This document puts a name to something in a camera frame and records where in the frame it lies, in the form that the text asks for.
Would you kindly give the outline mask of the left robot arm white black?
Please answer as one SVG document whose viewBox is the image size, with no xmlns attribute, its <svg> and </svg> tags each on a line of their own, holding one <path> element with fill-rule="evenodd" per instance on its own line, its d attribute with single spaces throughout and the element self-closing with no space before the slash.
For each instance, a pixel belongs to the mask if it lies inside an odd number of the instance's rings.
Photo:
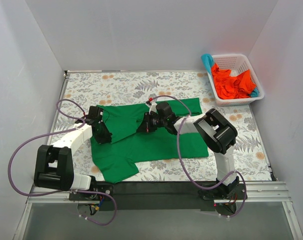
<svg viewBox="0 0 303 240">
<path fill-rule="evenodd" d="M 104 110 L 91 106 L 88 114 L 78 119 L 74 130 L 65 134 L 52 145 L 41 145 L 37 151 L 34 185 L 59 191 L 80 191 L 87 200 L 98 194 L 93 176 L 75 173 L 73 155 L 89 139 L 98 144 L 112 141 L 104 120 Z"/>
</svg>

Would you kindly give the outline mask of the green t shirt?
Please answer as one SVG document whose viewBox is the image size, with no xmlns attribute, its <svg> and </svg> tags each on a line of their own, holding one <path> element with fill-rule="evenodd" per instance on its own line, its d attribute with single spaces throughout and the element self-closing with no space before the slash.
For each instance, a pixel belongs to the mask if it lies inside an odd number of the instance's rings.
<svg viewBox="0 0 303 240">
<path fill-rule="evenodd" d="M 192 116 L 202 114 L 199 98 L 181 100 L 191 110 Z M 103 117 L 111 142 L 99 144 L 90 139 L 93 163 L 109 183 L 118 183 L 139 172 L 135 163 L 178 159 L 177 137 L 161 127 L 154 132 L 137 132 L 144 113 L 149 108 L 144 104 L 101 106 L 107 111 Z M 182 158 L 206 158 L 208 147 L 199 133 L 180 135 Z"/>
</svg>

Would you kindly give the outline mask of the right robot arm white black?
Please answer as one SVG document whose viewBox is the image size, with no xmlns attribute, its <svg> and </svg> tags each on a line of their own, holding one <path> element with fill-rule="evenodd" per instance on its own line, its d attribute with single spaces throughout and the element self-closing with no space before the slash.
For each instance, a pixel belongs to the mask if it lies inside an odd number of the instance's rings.
<svg viewBox="0 0 303 240">
<path fill-rule="evenodd" d="M 234 145 L 238 136 L 236 128 L 214 108 L 205 114 L 192 116 L 189 111 L 187 116 L 178 116 L 166 101 L 155 103 L 149 100 L 146 105 L 149 111 L 144 113 L 136 131 L 152 133 L 158 128 L 165 128 L 168 133 L 175 135 L 178 158 L 187 178 L 203 191 L 217 190 L 222 198 L 231 198 L 240 182 L 234 162 Z M 201 186 L 188 174 L 180 149 L 180 136 L 183 134 L 199 134 L 213 151 L 217 168 L 215 185 Z"/>
</svg>

